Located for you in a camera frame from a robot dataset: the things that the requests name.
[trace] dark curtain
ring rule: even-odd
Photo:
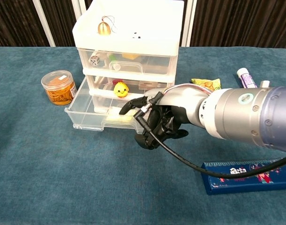
[[[76,18],[71,0],[40,0],[56,46],[75,46]]]
[[[91,5],[93,0],[85,0],[85,4],[86,4],[86,8],[88,9],[89,6]],[[181,45],[181,41],[182,41],[182,35],[183,35],[183,27],[184,27],[184,19],[185,19],[185,12],[186,12],[186,6],[188,3],[188,0],[181,0],[184,2],[184,7],[183,7],[183,19],[182,19],[182,28],[181,28],[181,36],[180,36],[180,44]]]
[[[286,0],[198,0],[191,46],[286,48]]]
[[[0,46],[49,46],[32,0],[0,0]]]

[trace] black cable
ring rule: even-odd
[[[251,177],[251,176],[255,176],[264,172],[268,172],[270,170],[276,169],[278,167],[284,166],[286,165],[286,157],[283,159],[280,159],[274,163],[271,163],[269,165],[263,166],[259,169],[255,169],[252,170],[250,172],[243,172],[240,174],[225,174],[225,173],[217,173],[217,172],[211,172],[208,170],[205,170],[193,163],[191,163],[190,161],[186,160],[185,158],[183,158],[182,156],[178,155],[176,152],[174,152],[171,148],[169,148],[166,144],[164,144],[163,142],[161,142],[161,140],[159,140],[155,134],[150,131],[149,134],[168,152],[170,153],[172,156],[176,157],[177,159],[179,159],[181,162],[185,163],[186,165],[188,165],[189,167],[201,172],[201,173],[205,173],[209,176],[212,177],[217,177],[217,178],[224,178],[224,179],[238,179],[238,178],[245,178],[245,177]]]

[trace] yellow snack bag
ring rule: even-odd
[[[199,85],[201,87],[207,88],[208,90],[215,91],[221,89],[220,79],[215,80],[206,80],[206,79],[197,79],[193,78],[191,80],[193,84]]]

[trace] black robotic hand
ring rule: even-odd
[[[146,104],[146,96],[132,99],[123,106],[119,114],[125,115],[129,110],[141,108]],[[170,105],[154,105],[148,116],[147,124],[162,142],[169,138],[177,139],[189,134],[186,130],[179,129],[182,123],[174,116]],[[146,130],[142,134],[136,134],[135,140],[144,149],[152,150],[160,145]]]

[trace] yellow chick toy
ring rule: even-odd
[[[114,88],[114,93],[115,95],[117,95],[119,98],[124,98],[127,96],[128,94],[128,91],[129,91],[129,88],[128,86],[123,83],[123,82],[118,82],[116,85],[115,85],[115,88]]]

